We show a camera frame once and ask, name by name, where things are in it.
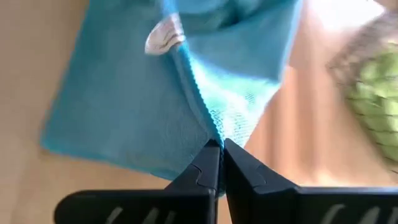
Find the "mesh bag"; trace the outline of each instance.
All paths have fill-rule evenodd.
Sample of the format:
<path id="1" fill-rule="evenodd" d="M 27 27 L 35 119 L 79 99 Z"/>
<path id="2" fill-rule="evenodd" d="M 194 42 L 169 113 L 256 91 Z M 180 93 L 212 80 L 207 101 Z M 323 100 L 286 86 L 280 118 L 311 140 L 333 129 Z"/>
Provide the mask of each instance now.
<path id="1" fill-rule="evenodd" d="M 327 65 L 356 117 L 384 156 L 398 161 L 398 12 L 363 27 Z"/>

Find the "towel tag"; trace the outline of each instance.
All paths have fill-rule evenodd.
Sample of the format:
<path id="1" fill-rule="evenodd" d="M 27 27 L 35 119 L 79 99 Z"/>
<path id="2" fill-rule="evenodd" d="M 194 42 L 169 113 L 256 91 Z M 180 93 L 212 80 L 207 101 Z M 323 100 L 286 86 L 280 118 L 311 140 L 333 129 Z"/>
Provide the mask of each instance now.
<path id="1" fill-rule="evenodd" d="M 145 42 L 145 53 L 161 55 L 185 40 L 180 16 L 173 13 L 152 29 Z"/>

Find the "blue microfiber cloth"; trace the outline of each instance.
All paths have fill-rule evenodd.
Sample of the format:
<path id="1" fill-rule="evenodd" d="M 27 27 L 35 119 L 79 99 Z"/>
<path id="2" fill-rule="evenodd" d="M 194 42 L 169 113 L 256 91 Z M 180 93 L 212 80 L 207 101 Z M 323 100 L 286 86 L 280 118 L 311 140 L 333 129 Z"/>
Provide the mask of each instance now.
<path id="1" fill-rule="evenodd" d="M 301 5 L 91 0 L 43 147 L 174 179 L 209 139 L 244 146 L 280 87 Z M 146 54 L 171 15 L 183 41 Z"/>

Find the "wooden table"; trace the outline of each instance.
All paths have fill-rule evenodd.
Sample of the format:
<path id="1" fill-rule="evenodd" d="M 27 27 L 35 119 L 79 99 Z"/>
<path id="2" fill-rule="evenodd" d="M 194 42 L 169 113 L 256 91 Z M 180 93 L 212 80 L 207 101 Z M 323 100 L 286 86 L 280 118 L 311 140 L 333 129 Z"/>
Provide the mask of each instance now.
<path id="1" fill-rule="evenodd" d="M 324 69 L 360 23 L 375 15 L 367 9 L 363 9 L 366 16 L 351 13 L 359 7 L 349 8 L 346 2 L 306 2 L 290 59 L 294 69 L 287 70 L 284 87 L 246 149 L 302 185 L 394 185 Z M 81 0 L 0 3 L 2 223 L 52 223 L 56 203 L 80 189 L 168 184 L 131 170 L 49 154 L 38 145 L 45 112 L 67 66 L 86 4 Z M 360 18 L 344 25 L 347 15 Z M 336 19 L 339 23 L 330 22 Z M 225 197 L 220 200 L 219 221 L 230 222 Z"/>

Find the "white label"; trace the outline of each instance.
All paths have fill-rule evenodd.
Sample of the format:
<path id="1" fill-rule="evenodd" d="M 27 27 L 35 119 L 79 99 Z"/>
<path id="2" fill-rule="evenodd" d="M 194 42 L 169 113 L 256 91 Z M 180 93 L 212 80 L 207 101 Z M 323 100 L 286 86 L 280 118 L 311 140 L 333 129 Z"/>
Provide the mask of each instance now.
<path id="1" fill-rule="evenodd" d="M 152 29 L 145 42 L 145 53 L 161 55 L 175 44 L 185 40 L 180 16 L 177 13 L 169 15 Z"/>

